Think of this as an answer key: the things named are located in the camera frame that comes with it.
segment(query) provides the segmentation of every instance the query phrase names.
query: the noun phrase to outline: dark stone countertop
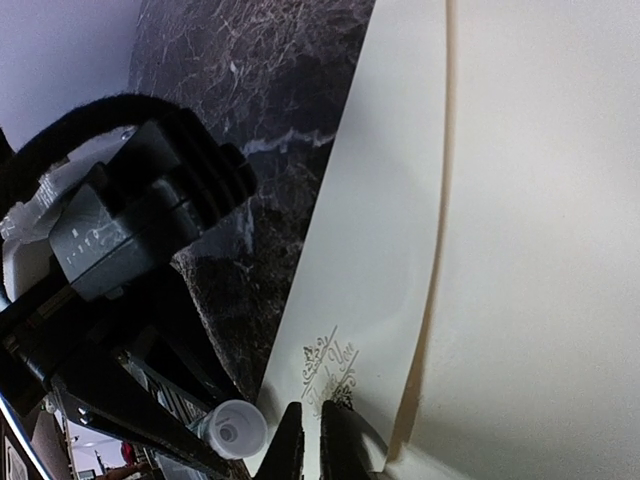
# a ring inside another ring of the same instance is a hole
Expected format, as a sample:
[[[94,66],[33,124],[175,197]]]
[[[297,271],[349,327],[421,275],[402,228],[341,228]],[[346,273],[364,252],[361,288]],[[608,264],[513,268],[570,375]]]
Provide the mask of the dark stone countertop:
[[[257,396],[373,0],[144,0],[130,89],[193,109],[259,191],[176,256],[241,393]]]

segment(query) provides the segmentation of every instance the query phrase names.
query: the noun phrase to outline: person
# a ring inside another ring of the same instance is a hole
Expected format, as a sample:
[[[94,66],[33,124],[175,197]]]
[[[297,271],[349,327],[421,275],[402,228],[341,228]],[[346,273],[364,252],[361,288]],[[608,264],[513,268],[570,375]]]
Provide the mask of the person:
[[[142,462],[132,467],[112,468],[105,475],[96,477],[96,480],[124,480],[136,473],[147,473],[151,471],[148,463]]]

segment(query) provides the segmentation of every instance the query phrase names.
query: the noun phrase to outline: white wall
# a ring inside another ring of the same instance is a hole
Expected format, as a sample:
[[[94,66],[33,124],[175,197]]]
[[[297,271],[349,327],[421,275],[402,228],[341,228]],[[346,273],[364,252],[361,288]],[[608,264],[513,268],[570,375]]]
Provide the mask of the white wall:
[[[2,0],[0,126],[14,148],[127,87],[140,0]]]
[[[455,3],[453,181],[411,450],[481,480],[636,479],[640,3]]]

